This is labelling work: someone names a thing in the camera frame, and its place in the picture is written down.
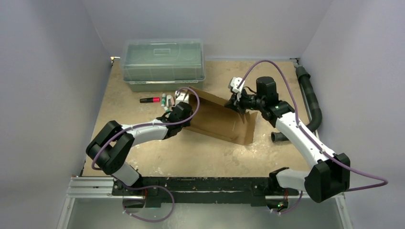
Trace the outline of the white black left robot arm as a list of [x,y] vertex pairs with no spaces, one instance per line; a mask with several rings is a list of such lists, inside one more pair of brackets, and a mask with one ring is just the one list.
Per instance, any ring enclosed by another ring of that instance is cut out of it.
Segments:
[[87,146],[85,153],[101,171],[120,180],[130,195],[137,195],[142,190],[141,175],[126,162],[130,149],[177,135],[184,127],[190,126],[192,115],[192,107],[180,102],[151,122],[131,126],[109,121]]

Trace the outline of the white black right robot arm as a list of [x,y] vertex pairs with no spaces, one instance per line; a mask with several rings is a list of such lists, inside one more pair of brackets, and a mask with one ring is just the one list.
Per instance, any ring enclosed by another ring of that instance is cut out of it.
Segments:
[[279,99],[274,79],[269,76],[257,78],[253,94],[246,92],[244,84],[240,77],[230,80],[228,88],[232,96],[225,107],[240,114],[246,110],[260,111],[262,117],[294,145],[311,168],[309,172],[288,167],[271,172],[269,190],[274,194],[280,194],[286,188],[304,191],[317,203],[348,190],[350,159],[344,153],[334,153],[302,124],[292,106]]

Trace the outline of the brown cardboard box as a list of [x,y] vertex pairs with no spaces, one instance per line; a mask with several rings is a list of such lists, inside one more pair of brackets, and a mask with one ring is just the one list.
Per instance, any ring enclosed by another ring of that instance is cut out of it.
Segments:
[[191,89],[199,96],[200,106],[187,130],[243,146],[253,142],[257,112],[239,114],[224,107],[227,100]]

